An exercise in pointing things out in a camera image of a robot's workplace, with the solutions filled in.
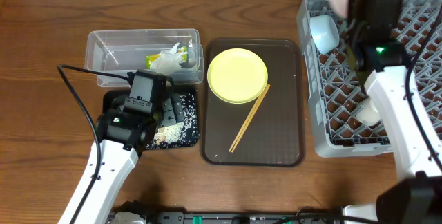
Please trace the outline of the light blue bowl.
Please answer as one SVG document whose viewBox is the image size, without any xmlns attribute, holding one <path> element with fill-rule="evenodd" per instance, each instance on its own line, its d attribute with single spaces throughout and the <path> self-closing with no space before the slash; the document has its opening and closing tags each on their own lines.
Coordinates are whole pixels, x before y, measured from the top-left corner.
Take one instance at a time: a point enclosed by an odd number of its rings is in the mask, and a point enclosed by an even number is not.
<svg viewBox="0 0 442 224">
<path fill-rule="evenodd" d="M 340 36 L 336 23 L 329 15 L 320 15 L 310 19 L 310 33 L 321 54 L 327 54 L 337 48 Z"/>
</svg>

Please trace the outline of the yellow plate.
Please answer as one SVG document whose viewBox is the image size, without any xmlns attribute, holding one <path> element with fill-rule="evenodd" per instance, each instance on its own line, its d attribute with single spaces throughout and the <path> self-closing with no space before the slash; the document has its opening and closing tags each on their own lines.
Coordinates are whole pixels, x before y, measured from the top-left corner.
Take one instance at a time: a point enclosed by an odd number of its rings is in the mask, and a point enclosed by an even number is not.
<svg viewBox="0 0 442 224">
<path fill-rule="evenodd" d="M 266 88 L 268 77 L 262 58 L 245 48 L 230 48 L 217 54 L 207 71 L 213 94 L 231 104 L 255 100 Z"/>
</svg>

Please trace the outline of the small pale green cup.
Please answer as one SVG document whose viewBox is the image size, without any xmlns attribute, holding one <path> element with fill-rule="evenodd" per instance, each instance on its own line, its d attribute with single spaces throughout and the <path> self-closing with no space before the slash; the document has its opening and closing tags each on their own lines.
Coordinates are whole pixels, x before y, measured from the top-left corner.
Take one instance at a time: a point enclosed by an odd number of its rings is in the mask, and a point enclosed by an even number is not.
<svg viewBox="0 0 442 224">
<path fill-rule="evenodd" d="M 380 114 L 371 98 L 367 98 L 360 103 L 361 110 L 356 114 L 356 119 L 362 124 L 372 126 L 381 121 Z"/>
</svg>

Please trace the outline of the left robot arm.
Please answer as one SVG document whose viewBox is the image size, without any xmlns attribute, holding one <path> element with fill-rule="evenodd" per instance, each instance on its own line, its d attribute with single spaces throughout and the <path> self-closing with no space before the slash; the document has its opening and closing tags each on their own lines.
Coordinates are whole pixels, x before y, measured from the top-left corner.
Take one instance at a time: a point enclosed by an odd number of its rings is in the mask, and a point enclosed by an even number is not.
<svg viewBox="0 0 442 224">
<path fill-rule="evenodd" d="M 158 129 L 184 121 L 172 77 L 148 70 L 123 77 L 129 91 L 104 96 L 103 113 L 94 121 L 72 84 L 66 86 L 86 115 L 94 142 L 88 163 L 60 223 L 105 223 L 115 199 Z"/>
</svg>

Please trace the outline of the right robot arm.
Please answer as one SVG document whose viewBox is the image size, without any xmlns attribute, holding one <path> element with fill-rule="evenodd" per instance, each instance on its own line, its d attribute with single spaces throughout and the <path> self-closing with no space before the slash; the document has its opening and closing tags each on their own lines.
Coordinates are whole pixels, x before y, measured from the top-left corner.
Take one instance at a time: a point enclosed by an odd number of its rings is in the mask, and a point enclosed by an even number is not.
<svg viewBox="0 0 442 224">
<path fill-rule="evenodd" d="M 347 0 L 347 59 L 379 112 L 398 184 L 375 204 L 380 223 L 441 222 L 441 141 L 414 79 L 417 59 L 392 36 L 403 0 Z"/>
</svg>

